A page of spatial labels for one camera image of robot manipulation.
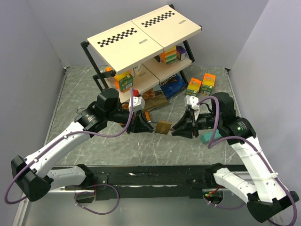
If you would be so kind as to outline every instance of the gray wall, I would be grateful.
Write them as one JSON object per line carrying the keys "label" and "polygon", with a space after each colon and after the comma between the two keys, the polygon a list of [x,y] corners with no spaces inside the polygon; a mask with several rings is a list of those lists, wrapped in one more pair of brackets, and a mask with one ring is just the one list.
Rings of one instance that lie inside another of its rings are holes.
{"label": "gray wall", "polygon": [[[280,179],[299,196],[301,31],[297,27],[300,21],[299,0],[269,1],[230,71],[242,115],[254,126]],[[289,223],[292,208],[285,210],[282,217]],[[296,225],[301,225],[301,217]]]}
{"label": "gray wall", "polygon": [[[190,39],[195,65],[232,68],[268,0],[28,2],[65,66],[89,64],[80,47],[88,37],[172,3],[177,11],[204,28],[201,34]],[[96,59],[103,64],[99,56]]]}
{"label": "gray wall", "polygon": [[[26,1],[0,2],[0,31],[0,219],[8,226],[18,207],[3,201],[10,161],[43,146],[63,67]],[[9,197],[20,196],[15,187]]]}

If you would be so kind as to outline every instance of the black and white checkered strip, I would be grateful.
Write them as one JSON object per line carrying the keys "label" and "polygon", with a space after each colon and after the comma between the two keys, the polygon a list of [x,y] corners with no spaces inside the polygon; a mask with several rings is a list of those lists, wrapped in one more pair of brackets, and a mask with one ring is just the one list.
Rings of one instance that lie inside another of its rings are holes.
{"label": "black and white checkered strip", "polygon": [[128,37],[129,35],[132,35],[136,32],[138,32],[138,31],[136,31],[135,28],[132,27],[130,30],[126,30],[125,32],[114,35],[111,38],[107,38],[106,40],[99,41],[97,44],[99,44],[100,47],[102,48],[104,46],[109,45],[110,43],[114,43],[116,41],[119,41],[120,39],[124,39],[124,38]]}
{"label": "black and white checkered strip", "polygon": [[154,17],[153,19],[150,19],[149,21],[145,21],[144,23],[142,23],[142,25],[144,25],[144,27],[152,26],[153,24],[159,23],[160,21],[165,20],[174,14],[175,13],[173,13],[172,11],[168,11],[165,14],[161,14],[157,17]]}

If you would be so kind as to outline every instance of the shelf top panel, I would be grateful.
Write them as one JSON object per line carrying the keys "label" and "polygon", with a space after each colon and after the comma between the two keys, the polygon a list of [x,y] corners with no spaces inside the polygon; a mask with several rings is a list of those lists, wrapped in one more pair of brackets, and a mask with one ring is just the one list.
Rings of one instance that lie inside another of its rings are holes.
{"label": "shelf top panel", "polygon": [[199,33],[202,28],[168,5],[132,20],[167,50]]}
{"label": "shelf top panel", "polygon": [[116,74],[126,72],[163,52],[163,48],[132,21],[87,40]]}
{"label": "shelf top panel", "polygon": [[[112,83],[107,78],[105,78],[105,80],[106,80],[108,86],[110,88],[113,88]],[[134,84],[133,84],[132,88],[137,89],[140,94],[143,94],[147,90],[155,87],[158,84],[159,84],[159,80],[151,72],[149,72],[149,70],[147,70],[147,68],[145,68],[142,65],[141,72],[139,73],[139,75],[134,77]],[[118,90],[118,92],[119,92],[120,101],[122,103],[129,101],[129,99],[131,97],[130,90],[128,90],[124,93],[120,92],[119,90]]]}
{"label": "shelf top panel", "polygon": [[143,65],[156,76],[160,82],[163,82],[165,79],[171,77],[172,75],[178,73],[180,70],[188,67],[191,64],[189,58],[185,58],[182,61],[173,63],[172,65],[167,65],[164,62],[158,63],[154,58],[146,61]]}

